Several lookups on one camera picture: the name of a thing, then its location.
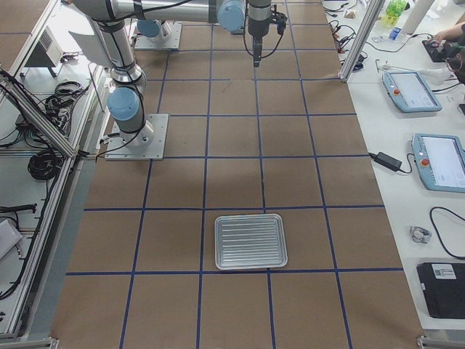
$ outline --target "white device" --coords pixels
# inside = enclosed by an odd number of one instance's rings
[[[41,34],[39,42],[31,53],[26,68],[53,68],[60,63],[63,50],[58,45],[49,27],[46,27]]]
[[[22,236],[19,231],[11,224],[9,220],[0,223],[0,259],[8,253],[21,240]]]
[[[394,104],[404,113],[442,109],[427,82],[416,71],[385,72],[383,84]]]
[[[412,149],[425,187],[465,193],[465,152],[456,136],[415,134]]]

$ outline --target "grid floor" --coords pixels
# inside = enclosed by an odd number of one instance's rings
[[[185,23],[138,52],[161,162],[99,161],[52,336],[63,348],[414,348],[421,327],[319,2],[258,69],[240,36]],[[266,37],[271,49],[277,35]],[[283,217],[284,268],[214,264],[214,220]]]

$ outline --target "sticker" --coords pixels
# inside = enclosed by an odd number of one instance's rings
[[[456,274],[453,271],[451,264],[431,264],[436,278],[456,280]]]

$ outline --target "label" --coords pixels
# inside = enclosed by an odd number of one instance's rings
[[[453,271],[451,264],[431,264],[436,278],[445,280],[456,280],[456,274]]]
[[[395,40],[395,38],[397,38],[397,35],[400,33],[400,28],[398,27],[394,27],[389,35],[389,38],[391,40]]]

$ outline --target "metal tray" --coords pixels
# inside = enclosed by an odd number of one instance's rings
[[[215,220],[218,269],[283,267],[288,262],[279,214],[221,216]]]

